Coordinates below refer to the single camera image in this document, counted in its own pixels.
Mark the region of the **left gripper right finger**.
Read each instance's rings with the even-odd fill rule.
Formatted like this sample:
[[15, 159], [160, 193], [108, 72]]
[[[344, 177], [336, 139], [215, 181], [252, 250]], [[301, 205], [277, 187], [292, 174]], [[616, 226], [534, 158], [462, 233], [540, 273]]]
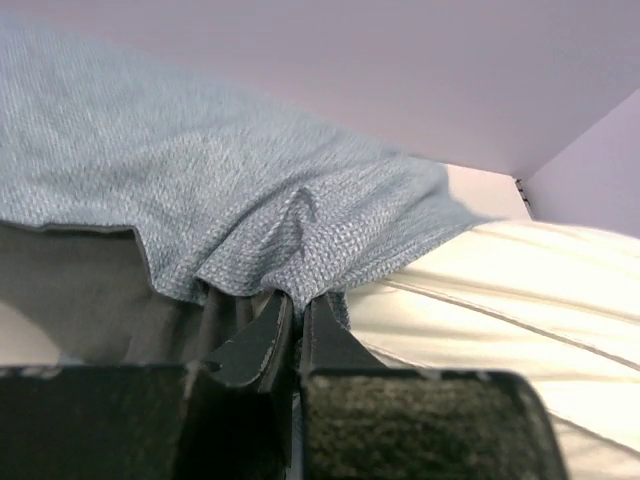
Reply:
[[334, 316], [306, 308], [302, 343], [307, 479], [565, 479], [542, 402], [501, 370], [391, 368]]

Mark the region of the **pillowcase grey outside blue inside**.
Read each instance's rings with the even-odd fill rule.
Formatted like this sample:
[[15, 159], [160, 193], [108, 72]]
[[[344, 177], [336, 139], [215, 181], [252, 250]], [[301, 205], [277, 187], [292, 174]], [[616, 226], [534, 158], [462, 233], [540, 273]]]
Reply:
[[1, 360], [186, 362], [484, 223], [446, 168], [237, 87], [1, 20]]

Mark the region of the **aluminium rail frame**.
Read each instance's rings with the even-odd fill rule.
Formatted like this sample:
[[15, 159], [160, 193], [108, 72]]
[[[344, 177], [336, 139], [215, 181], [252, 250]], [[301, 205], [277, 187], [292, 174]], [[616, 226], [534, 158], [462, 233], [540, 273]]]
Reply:
[[520, 198], [521, 198], [522, 202], [524, 203], [526, 208], [529, 209], [530, 208], [530, 202], [529, 202], [528, 197], [527, 197], [527, 195], [526, 195], [526, 193], [525, 193], [525, 191], [523, 189], [521, 179], [515, 179], [515, 185], [516, 185], [517, 191], [518, 191], [518, 193], [520, 195]]

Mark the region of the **white pillow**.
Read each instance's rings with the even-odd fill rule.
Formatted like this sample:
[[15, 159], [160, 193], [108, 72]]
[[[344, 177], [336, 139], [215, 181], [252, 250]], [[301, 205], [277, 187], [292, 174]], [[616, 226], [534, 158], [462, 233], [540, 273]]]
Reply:
[[550, 412], [575, 479], [639, 475], [639, 242], [578, 226], [475, 227], [348, 295], [396, 365], [508, 369]]

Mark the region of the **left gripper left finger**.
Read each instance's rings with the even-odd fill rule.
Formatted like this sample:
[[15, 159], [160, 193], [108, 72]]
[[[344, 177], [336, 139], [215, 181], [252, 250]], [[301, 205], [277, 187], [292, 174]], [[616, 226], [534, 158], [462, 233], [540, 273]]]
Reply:
[[276, 294], [206, 359], [1, 371], [5, 479], [282, 479], [293, 314]]

